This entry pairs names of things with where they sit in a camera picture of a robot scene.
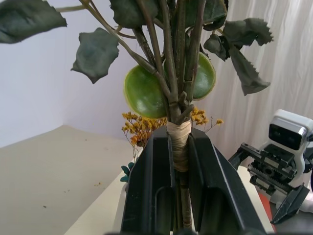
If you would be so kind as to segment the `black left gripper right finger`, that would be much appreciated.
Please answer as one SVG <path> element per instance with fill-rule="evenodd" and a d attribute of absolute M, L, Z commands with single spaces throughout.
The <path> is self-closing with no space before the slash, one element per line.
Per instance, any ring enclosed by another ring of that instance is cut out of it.
<path fill-rule="evenodd" d="M 233 165 L 201 130 L 188 137 L 189 193 L 200 235 L 264 235 L 266 231 Z"/>

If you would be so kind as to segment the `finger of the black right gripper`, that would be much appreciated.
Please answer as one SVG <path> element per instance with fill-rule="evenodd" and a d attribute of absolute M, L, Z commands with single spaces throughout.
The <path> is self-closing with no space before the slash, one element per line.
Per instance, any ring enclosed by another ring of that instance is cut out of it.
<path fill-rule="evenodd" d="M 261 158 L 261 151 L 247 143 L 242 143 L 236 153 L 234 153 L 228 161 L 235 169 L 238 169 L 240 164 L 248 157 L 252 157 L 254 159 L 256 157 Z"/>
<path fill-rule="evenodd" d="M 304 184 L 292 189 L 287 195 L 275 192 L 270 197 L 270 202 L 276 205 L 277 211 L 272 216 L 271 224 L 280 224 L 293 217 L 298 211 L 310 212 L 310 190 Z"/>

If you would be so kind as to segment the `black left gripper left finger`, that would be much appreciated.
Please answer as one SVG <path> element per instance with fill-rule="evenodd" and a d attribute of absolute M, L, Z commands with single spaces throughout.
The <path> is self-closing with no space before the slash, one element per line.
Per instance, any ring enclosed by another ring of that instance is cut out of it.
<path fill-rule="evenodd" d="M 120 232 L 168 235 L 174 223 L 175 171 L 164 126 L 155 130 L 130 172 Z"/>

